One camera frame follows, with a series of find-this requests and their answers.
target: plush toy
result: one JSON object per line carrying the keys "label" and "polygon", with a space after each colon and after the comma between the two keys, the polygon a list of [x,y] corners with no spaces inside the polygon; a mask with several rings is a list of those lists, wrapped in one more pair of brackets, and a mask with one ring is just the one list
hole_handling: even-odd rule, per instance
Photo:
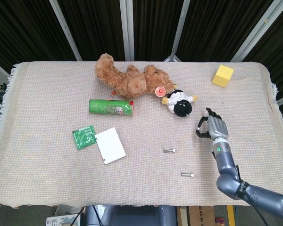
{"label": "plush toy", "polygon": [[125,99],[139,97],[145,93],[155,94],[157,87],[163,87],[165,93],[176,88],[169,75],[154,65],[146,66],[144,72],[139,72],[133,65],[128,66],[127,72],[119,71],[114,67],[113,57],[107,53],[100,56],[94,72],[101,81],[114,88],[116,94]]}
{"label": "plush toy", "polygon": [[185,117],[192,112],[192,102],[198,99],[197,96],[188,97],[179,89],[173,90],[167,97],[162,98],[162,103],[167,105],[170,112],[180,117]]}

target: screw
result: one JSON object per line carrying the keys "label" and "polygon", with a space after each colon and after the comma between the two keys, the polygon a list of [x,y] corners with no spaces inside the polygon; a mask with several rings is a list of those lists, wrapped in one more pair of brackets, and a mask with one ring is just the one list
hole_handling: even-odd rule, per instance
{"label": "screw", "polygon": [[181,176],[193,178],[193,177],[194,177],[194,174],[193,174],[193,173],[182,173]]}
{"label": "screw", "polygon": [[175,152],[175,148],[173,148],[173,149],[166,149],[166,150],[164,150],[163,151],[164,153],[168,153],[168,152]]}

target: gray robot arm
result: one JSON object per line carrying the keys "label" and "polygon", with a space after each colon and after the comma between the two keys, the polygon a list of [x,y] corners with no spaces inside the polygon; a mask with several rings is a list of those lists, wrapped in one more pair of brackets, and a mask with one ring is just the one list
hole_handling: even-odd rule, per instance
{"label": "gray robot arm", "polygon": [[[250,205],[283,219],[283,195],[241,180],[227,141],[226,124],[211,109],[207,108],[207,111],[209,116],[201,118],[196,133],[200,138],[207,137],[213,140],[213,155],[220,173],[216,183],[217,188],[232,199],[242,199]],[[200,127],[204,121],[208,121],[208,132],[200,133]]]}

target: brown teddy bear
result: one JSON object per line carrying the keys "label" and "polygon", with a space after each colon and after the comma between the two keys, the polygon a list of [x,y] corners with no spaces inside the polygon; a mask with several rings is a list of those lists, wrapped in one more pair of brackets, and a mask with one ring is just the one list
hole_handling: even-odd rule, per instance
{"label": "brown teddy bear", "polygon": [[107,53],[100,56],[94,72],[101,81],[114,88],[116,94],[125,99],[139,97],[145,93],[155,94],[157,87],[163,87],[166,93],[177,87],[167,73],[154,65],[146,66],[143,73],[134,65],[129,65],[127,72],[121,72],[114,67],[113,57]]}

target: white card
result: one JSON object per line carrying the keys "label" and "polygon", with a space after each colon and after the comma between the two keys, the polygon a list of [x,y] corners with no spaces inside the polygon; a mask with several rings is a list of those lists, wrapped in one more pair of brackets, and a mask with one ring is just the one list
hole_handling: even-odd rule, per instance
{"label": "white card", "polygon": [[126,156],[114,127],[95,135],[95,138],[105,164]]}

